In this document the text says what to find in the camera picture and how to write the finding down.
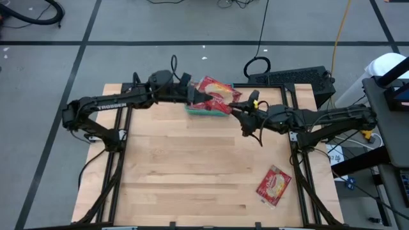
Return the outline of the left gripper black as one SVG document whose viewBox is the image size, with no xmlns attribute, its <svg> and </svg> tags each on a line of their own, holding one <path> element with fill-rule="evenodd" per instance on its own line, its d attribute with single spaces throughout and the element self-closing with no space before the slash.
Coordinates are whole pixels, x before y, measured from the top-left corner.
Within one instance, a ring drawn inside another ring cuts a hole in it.
<svg viewBox="0 0 409 230">
<path fill-rule="evenodd" d="M 188 73 L 183 73 L 179 83 L 176 85 L 176 92 L 181 103 L 193 104 L 195 92 L 195 104 L 205 103 L 212 100 L 212 95 L 203 92 L 195 91 L 196 84 L 192 82 L 192 76 Z"/>
</svg>

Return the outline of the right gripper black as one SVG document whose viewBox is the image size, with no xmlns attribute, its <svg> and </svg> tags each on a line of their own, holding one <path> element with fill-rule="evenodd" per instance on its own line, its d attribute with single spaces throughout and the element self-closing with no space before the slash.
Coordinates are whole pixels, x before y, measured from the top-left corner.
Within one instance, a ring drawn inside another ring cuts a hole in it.
<svg viewBox="0 0 409 230">
<path fill-rule="evenodd" d="M 239 116 L 239 122 L 242 128 L 243 136 L 252 135 L 257 129 L 261 128 L 261 124 L 267 117 L 267 112 L 254 108 L 253 101 L 259 98 L 259 91 L 254 90 L 246 101 L 232 102 L 229 104 L 231 107 L 231 114 Z"/>
</svg>

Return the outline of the red microwave popcorn bag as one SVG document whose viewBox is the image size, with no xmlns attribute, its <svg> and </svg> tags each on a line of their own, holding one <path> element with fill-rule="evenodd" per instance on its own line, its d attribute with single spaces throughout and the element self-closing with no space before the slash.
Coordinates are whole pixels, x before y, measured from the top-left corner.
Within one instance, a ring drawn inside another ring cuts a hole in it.
<svg viewBox="0 0 409 230">
<path fill-rule="evenodd" d="M 230 104 L 239 101 L 242 93 L 232 85 L 222 83 L 209 76 L 203 77 L 196 86 L 201 93 L 213 96 L 213 100 L 221 104 Z"/>
<path fill-rule="evenodd" d="M 204 103 L 206 112 L 211 116 L 228 116 L 232 109 L 223 101 L 212 99 Z"/>
<path fill-rule="evenodd" d="M 256 193 L 260 196 L 264 204 L 274 209 L 287 189 L 291 179 L 291 176 L 287 175 L 275 165 L 271 165 L 256 189 Z"/>
</svg>

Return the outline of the white paper sheet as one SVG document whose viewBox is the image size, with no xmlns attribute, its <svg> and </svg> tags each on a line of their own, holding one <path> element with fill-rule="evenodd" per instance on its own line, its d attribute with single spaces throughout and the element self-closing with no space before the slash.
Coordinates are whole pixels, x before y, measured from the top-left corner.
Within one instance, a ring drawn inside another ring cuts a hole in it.
<svg viewBox="0 0 409 230">
<path fill-rule="evenodd" d="M 327 148 L 328 155 L 330 157 L 330 165 L 336 165 L 345 160 L 342 147 L 335 146 L 332 144 L 326 144 L 325 146 Z"/>
</svg>

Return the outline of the black support beam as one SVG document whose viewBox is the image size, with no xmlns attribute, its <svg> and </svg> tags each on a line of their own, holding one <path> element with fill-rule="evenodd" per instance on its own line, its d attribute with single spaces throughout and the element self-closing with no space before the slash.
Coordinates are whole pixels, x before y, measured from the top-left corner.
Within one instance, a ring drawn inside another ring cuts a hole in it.
<svg viewBox="0 0 409 230">
<path fill-rule="evenodd" d="M 381 164 L 391 163 L 385 146 L 373 149 L 331 167 L 333 178 L 340 178 Z"/>
</svg>

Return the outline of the white cylindrical bin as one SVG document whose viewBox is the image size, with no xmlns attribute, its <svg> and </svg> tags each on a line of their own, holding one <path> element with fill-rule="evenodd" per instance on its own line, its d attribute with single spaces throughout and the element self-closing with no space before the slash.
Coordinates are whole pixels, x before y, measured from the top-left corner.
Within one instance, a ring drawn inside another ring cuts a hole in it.
<svg viewBox="0 0 409 230">
<path fill-rule="evenodd" d="M 347 107 L 353 102 L 369 106 L 362 81 L 372 76 L 384 75 L 404 59 L 406 59 L 405 56 L 397 53 L 386 53 L 374 59 L 364 68 L 362 75 L 335 101 L 335 106 Z"/>
</svg>

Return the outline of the black device with screen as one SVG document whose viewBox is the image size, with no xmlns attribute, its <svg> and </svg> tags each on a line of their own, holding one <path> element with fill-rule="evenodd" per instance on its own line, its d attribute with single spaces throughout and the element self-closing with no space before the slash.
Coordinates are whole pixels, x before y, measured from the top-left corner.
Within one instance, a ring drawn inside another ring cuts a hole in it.
<svg viewBox="0 0 409 230">
<path fill-rule="evenodd" d="M 409 84 L 389 87 L 384 91 L 387 105 L 391 111 L 409 112 Z"/>
</svg>

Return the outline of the black diagonal bar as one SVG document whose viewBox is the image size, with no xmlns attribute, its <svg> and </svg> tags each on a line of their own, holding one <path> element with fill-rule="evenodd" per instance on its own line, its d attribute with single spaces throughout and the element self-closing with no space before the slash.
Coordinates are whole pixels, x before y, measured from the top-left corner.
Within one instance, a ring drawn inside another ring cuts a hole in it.
<svg viewBox="0 0 409 230">
<path fill-rule="evenodd" d="M 385 75 L 379 77 L 376 83 L 379 87 L 388 86 L 393 81 L 398 79 L 400 76 L 409 71 L 409 57 L 406 57 L 400 63 L 398 63 L 394 68 L 389 70 Z"/>
</svg>

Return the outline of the grey side table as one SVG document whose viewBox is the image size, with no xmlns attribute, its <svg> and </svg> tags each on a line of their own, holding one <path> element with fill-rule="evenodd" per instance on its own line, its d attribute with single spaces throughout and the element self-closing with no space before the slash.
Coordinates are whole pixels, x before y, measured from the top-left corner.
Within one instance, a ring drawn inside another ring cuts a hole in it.
<svg viewBox="0 0 409 230">
<path fill-rule="evenodd" d="M 398 171 L 409 170 L 409 112 L 391 111 L 384 96 L 384 89 L 374 79 L 362 81 L 372 110 L 377 113 L 378 129 L 390 162 L 378 166 L 390 205 L 408 218 L 394 215 L 399 230 L 409 230 L 409 208 L 403 199 L 398 182 Z"/>
</svg>

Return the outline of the dark keyboard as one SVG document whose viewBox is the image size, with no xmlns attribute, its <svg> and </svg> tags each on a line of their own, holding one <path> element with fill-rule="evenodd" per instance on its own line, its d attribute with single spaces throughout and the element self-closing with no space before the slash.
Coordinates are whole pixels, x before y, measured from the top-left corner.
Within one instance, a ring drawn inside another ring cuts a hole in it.
<svg viewBox="0 0 409 230">
<path fill-rule="evenodd" d="M 398 181 L 405 205 L 409 208 L 409 171 L 398 171 Z"/>
</svg>

